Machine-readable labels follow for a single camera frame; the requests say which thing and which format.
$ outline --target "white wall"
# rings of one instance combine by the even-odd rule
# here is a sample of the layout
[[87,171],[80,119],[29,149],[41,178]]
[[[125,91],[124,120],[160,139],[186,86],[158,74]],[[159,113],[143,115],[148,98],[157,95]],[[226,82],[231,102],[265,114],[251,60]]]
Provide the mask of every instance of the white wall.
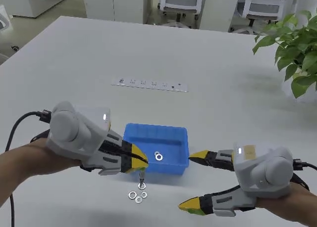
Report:
[[[301,10],[309,10],[312,15],[316,15],[317,0],[298,0],[297,12]],[[299,16],[299,26],[306,24],[307,20],[304,16]]]

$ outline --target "black cable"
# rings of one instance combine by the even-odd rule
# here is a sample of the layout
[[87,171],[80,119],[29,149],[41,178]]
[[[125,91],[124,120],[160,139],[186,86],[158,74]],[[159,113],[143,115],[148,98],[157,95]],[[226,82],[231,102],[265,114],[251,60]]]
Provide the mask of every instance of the black cable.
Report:
[[309,164],[309,163],[306,163],[306,162],[303,162],[303,167],[310,167],[310,168],[313,168],[317,171],[317,167],[315,165],[312,165],[312,164]]
[[[6,144],[6,147],[5,147],[5,152],[9,151],[10,149],[10,145],[11,145],[11,142],[12,142],[12,139],[13,139],[13,136],[14,136],[14,133],[15,133],[15,130],[17,129],[18,125],[21,123],[22,120],[24,120],[26,117],[29,117],[29,116],[32,116],[32,115],[36,115],[36,116],[39,116],[41,117],[42,115],[42,112],[29,112],[29,113],[26,113],[24,114],[23,116],[21,116],[17,121],[16,123],[14,124],[11,132],[10,132],[10,136],[9,136],[9,139],[8,139],[8,142]],[[15,225],[15,219],[14,219],[14,200],[13,200],[13,194],[10,195],[10,204],[11,204],[11,227],[14,227]]]

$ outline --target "white desk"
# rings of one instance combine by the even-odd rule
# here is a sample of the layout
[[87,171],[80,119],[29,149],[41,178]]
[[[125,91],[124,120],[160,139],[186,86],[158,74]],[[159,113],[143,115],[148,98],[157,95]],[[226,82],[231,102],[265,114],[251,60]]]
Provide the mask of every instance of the white desk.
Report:
[[[126,123],[183,126],[190,152],[232,147],[240,140],[283,144],[316,164],[316,107],[285,98],[282,74],[273,68],[274,48],[253,56],[253,36],[61,17],[0,67],[0,147],[22,114],[52,109],[59,101],[109,106],[112,128]],[[196,48],[188,56],[188,48]],[[111,86],[114,76],[177,80],[188,93]],[[47,128],[29,118],[13,147]],[[300,176],[317,191],[316,172]],[[127,174],[101,177],[72,168],[27,180],[15,191],[17,227],[226,227],[285,226],[265,210],[235,218],[180,211],[190,197],[236,185],[228,171],[190,163],[182,177],[147,178],[141,205],[127,194],[137,182]],[[8,226],[10,208],[0,210]]]

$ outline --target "white cabinet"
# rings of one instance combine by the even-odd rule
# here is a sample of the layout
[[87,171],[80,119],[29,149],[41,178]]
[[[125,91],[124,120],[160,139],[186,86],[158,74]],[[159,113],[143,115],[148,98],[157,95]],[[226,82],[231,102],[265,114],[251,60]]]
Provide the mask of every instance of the white cabinet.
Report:
[[228,32],[238,0],[206,0],[199,29]]
[[37,17],[62,0],[3,0],[9,15]]
[[113,0],[116,21],[145,24],[152,0]]
[[87,18],[114,20],[113,0],[84,0]]

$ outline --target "metal washer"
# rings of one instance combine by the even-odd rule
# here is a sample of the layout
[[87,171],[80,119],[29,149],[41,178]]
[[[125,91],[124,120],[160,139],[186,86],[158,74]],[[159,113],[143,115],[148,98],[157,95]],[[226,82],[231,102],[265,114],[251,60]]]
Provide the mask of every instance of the metal washer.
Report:
[[145,182],[143,182],[142,186],[141,186],[140,183],[138,184],[138,188],[139,188],[140,190],[144,190],[146,187],[147,187],[147,185],[145,184]]
[[158,161],[162,161],[163,155],[162,154],[156,154],[155,155],[155,159],[158,160]]
[[130,191],[128,196],[131,200],[134,200],[138,195],[135,191]]
[[140,196],[141,196],[143,199],[145,199],[145,198],[147,198],[148,194],[147,194],[147,192],[142,191]]
[[136,202],[137,204],[140,204],[142,201],[143,201],[143,198],[142,198],[141,196],[137,196],[137,197],[135,198],[135,202]]

